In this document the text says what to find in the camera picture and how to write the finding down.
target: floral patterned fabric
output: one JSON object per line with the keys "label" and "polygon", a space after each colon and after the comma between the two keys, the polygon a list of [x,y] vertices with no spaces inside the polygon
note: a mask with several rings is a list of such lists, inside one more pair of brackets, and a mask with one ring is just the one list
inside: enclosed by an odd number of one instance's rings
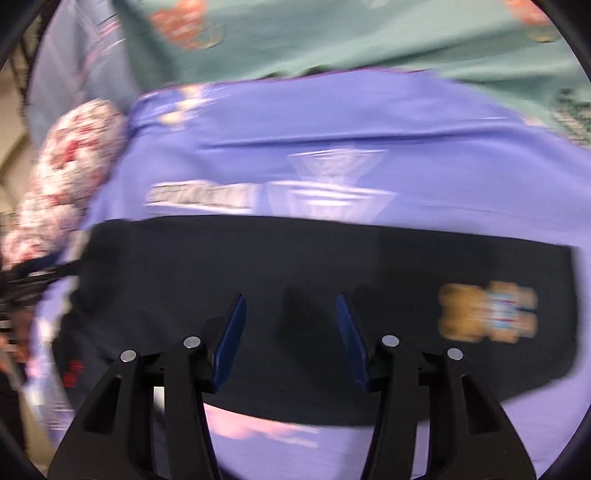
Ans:
{"label": "floral patterned fabric", "polygon": [[93,100],[47,134],[17,222],[2,246],[4,268],[61,250],[125,143],[125,117]]}

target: black fabric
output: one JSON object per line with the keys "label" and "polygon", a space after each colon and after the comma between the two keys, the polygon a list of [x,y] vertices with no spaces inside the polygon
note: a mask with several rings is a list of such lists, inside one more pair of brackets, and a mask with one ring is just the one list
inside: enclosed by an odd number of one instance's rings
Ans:
{"label": "black fabric", "polygon": [[43,9],[46,0],[0,2],[0,65]]}
{"label": "black fabric", "polygon": [[25,433],[18,394],[12,390],[8,377],[3,372],[0,372],[0,420],[4,422],[18,446],[25,450]]}
{"label": "black fabric", "polygon": [[[461,233],[250,216],[112,220],[91,234],[53,351],[62,374],[73,359],[85,365],[67,389],[78,408],[122,351],[163,351],[224,314],[240,292],[248,305],[242,342],[228,383],[206,401],[293,423],[370,425],[378,398],[350,373],[336,323],[339,293],[350,293],[371,318],[376,341],[395,333],[428,352],[457,346],[506,399],[563,376],[573,363],[571,261],[568,247]],[[441,287],[491,281],[535,290],[535,338],[441,337]]]}

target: embroidered patch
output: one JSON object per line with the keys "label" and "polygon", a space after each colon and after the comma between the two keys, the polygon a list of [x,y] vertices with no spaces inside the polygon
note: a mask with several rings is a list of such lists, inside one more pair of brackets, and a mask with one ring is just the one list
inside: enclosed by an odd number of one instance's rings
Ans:
{"label": "embroidered patch", "polygon": [[174,7],[150,15],[150,21],[168,42],[183,50],[202,50],[222,42],[223,27],[206,18],[205,0],[180,0]]}
{"label": "embroidered patch", "polygon": [[474,285],[448,284],[439,293],[444,313],[439,332],[448,340],[517,343],[537,333],[537,296],[515,283],[491,282],[485,290]]}

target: orange patch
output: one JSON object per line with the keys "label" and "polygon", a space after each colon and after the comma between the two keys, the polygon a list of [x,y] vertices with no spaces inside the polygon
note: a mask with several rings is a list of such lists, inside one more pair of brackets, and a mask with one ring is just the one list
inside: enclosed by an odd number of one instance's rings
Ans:
{"label": "orange patch", "polygon": [[154,12],[150,20],[166,40],[187,48],[197,45],[195,38],[203,30],[205,9],[203,0],[180,0],[171,9]]}
{"label": "orange patch", "polygon": [[539,7],[535,6],[531,0],[505,0],[505,5],[524,24],[538,27],[552,24],[548,16]]}

